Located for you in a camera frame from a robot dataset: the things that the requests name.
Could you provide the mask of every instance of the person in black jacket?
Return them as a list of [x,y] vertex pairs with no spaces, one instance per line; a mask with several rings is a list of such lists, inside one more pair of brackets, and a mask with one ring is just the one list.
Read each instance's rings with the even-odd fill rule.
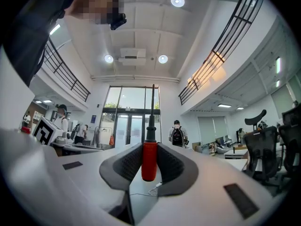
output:
[[119,16],[119,0],[28,0],[5,31],[3,42],[12,66],[27,86],[42,66],[50,31],[57,19],[66,15],[111,24]]

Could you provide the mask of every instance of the sign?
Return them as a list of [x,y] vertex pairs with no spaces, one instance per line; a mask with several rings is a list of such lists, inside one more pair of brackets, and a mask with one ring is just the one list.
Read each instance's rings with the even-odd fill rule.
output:
[[92,115],[91,123],[95,123],[95,121],[96,121],[96,115]]

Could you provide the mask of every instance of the red object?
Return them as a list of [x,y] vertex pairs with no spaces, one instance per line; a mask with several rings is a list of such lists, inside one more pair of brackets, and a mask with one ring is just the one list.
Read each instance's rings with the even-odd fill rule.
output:
[[26,133],[26,134],[30,134],[30,128],[22,126],[21,131]]
[[144,181],[151,182],[157,173],[157,142],[145,142],[143,144],[143,162],[141,176]]

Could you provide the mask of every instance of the tree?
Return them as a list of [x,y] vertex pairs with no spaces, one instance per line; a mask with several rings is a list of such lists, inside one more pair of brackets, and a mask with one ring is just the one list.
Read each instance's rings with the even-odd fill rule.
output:
[[155,110],[160,109],[160,108],[159,108],[159,101],[157,101],[156,104],[154,105],[154,109],[155,109]]
[[117,108],[117,103],[109,102],[104,105],[105,108]]

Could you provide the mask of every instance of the sleeve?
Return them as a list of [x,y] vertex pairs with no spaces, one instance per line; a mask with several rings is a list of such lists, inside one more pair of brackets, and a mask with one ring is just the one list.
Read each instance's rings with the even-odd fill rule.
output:
[[66,118],[62,120],[62,130],[65,132],[68,131],[68,120]]

